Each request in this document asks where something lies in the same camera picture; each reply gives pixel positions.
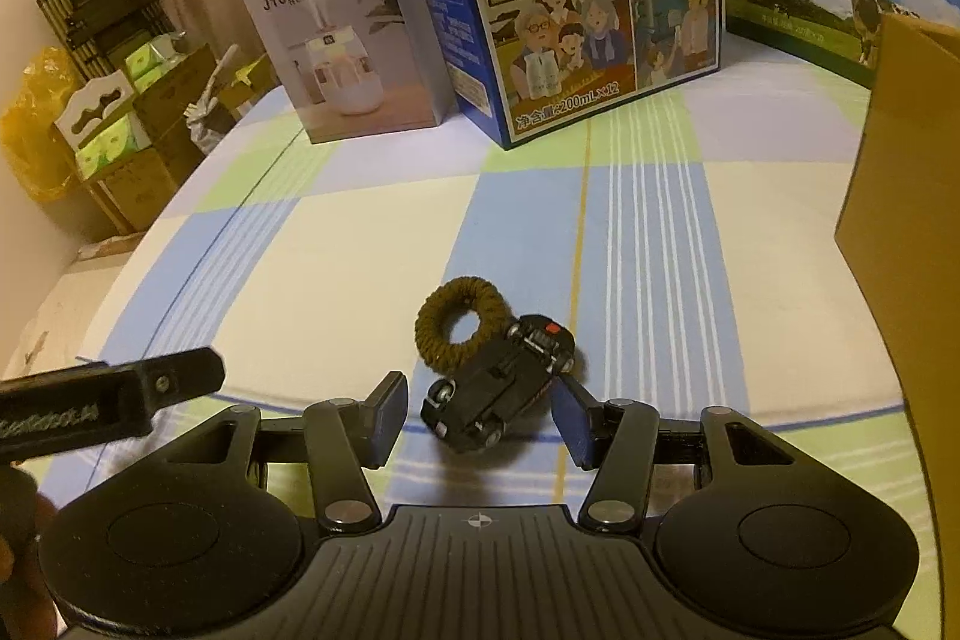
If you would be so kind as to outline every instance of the yellow plastic bag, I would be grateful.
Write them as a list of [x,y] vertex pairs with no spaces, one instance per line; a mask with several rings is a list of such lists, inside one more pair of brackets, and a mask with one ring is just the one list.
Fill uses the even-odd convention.
[[77,184],[50,129],[83,86],[66,50],[43,49],[23,70],[20,94],[0,116],[0,149],[34,201],[53,201]]

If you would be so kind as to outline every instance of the sticker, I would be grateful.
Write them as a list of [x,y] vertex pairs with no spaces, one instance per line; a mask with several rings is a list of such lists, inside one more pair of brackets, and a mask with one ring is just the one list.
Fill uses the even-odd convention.
[[453,63],[448,62],[446,69],[450,72],[450,82],[453,83],[453,90],[462,95],[488,118],[492,118],[490,99],[487,97],[487,89],[483,86],[483,83],[479,79],[471,77],[462,68],[457,68]]

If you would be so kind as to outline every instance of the humidifier box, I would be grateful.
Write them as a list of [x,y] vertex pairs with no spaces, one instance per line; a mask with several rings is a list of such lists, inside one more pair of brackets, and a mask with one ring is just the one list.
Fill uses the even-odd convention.
[[426,0],[244,0],[311,142],[424,128],[455,104]]

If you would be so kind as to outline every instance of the round pad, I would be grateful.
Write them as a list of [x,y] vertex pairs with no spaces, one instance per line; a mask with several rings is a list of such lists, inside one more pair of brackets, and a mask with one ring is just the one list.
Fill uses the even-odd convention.
[[288,584],[299,523],[245,476],[162,464],[122,477],[66,506],[41,538],[43,576],[67,622],[193,635]]
[[894,619],[918,563],[901,517],[822,467],[794,468],[792,480],[739,469],[659,525],[656,557],[676,589],[747,634],[844,634]]
[[162,501],[121,515],[110,526],[107,543],[131,564],[171,567],[201,557],[219,536],[220,527],[208,511]]
[[850,533],[842,521],[816,507],[775,504],[752,511],[740,522],[740,542],[769,564],[806,570],[826,567],[846,554]]

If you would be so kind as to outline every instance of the black toy car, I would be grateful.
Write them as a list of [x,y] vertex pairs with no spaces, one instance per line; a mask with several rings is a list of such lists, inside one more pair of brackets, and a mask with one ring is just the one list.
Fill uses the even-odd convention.
[[458,453],[500,442],[558,374],[573,370],[573,334],[546,316],[520,316],[427,392],[421,418]]

